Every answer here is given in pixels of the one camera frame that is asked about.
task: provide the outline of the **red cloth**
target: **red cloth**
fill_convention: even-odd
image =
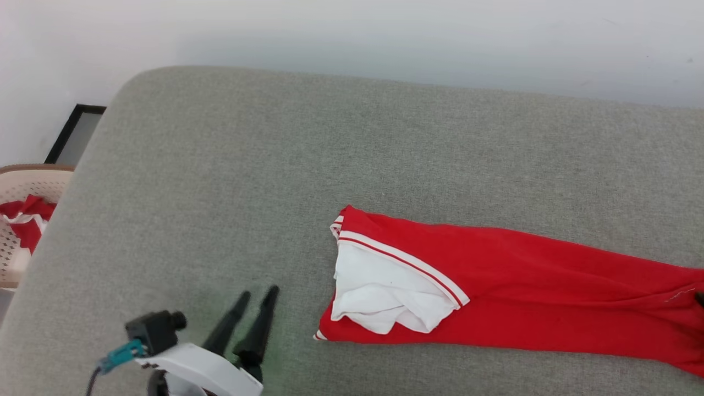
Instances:
[[[501,228],[425,225],[347,206],[341,231],[411,254],[470,301],[431,333],[396,324],[372,333],[349,318],[320,321],[331,341],[446,344],[655,359],[704,378],[704,270]]]
[[[55,208],[56,204],[47,204],[41,197],[28,195],[24,202],[14,201],[0,205],[0,216],[4,215],[9,219],[5,222],[9,223],[12,232],[20,238],[20,247],[27,248],[34,254],[34,249],[42,237],[42,227],[38,224],[37,217],[30,217],[38,215],[42,220],[49,221]]]

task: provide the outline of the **white fabric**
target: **white fabric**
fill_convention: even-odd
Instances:
[[[343,242],[335,264],[333,321],[347,316],[377,334],[388,334],[395,323],[430,333],[459,308],[445,290],[416,268]]]
[[[49,224],[49,222],[44,220],[39,214],[24,214],[20,212],[15,218],[9,218],[5,214],[2,216],[7,224],[25,224],[34,220],[35,223],[37,223],[37,227],[39,227],[39,232],[42,234],[44,234],[44,230],[46,230],[46,225]]]
[[[425,276],[428,281],[434,283],[453,301],[456,309],[459,309],[462,305],[466,305],[470,301],[470,298],[464,290],[445,276],[445,274],[411,254],[353,231],[341,231],[338,238],[338,245],[343,243],[355,244],[362,249],[368,249],[370,252],[380,253],[382,256],[385,256],[398,265],[410,266],[417,269],[418,273]]]

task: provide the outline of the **red garment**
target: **red garment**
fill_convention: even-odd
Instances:
[[[24,202],[0,205],[0,221],[10,225],[12,232],[20,238],[20,247],[27,248],[34,254],[46,222],[55,208],[56,204],[47,204],[41,197],[28,195]]]
[[[501,228],[419,224],[352,206],[341,216],[333,225],[339,244],[372,240],[396,248],[445,275],[470,300],[430,333],[396,323],[386,335],[347,317],[333,321],[331,303],[318,339],[609,354],[663,361],[704,378],[704,307],[694,298],[704,291],[702,269]],[[389,254],[382,250],[388,249],[375,248]]]

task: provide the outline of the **beige plastic basket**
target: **beige plastic basket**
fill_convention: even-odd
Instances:
[[[0,168],[0,204],[24,201],[29,194],[58,202],[73,168],[57,165],[14,165]],[[0,287],[17,287],[30,261],[27,249],[0,218]]]

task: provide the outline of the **gray cushion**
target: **gray cushion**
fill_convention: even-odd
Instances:
[[[127,320],[181,309],[182,340],[200,343],[249,289],[241,336],[278,284],[268,395],[701,396],[704,380],[656,361],[312,336],[334,285],[328,226],[346,204],[702,266],[703,125],[701,110],[541,94],[139,75],[100,122],[2,325],[0,390],[79,395]],[[144,395],[148,374],[121,367],[96,394]]]

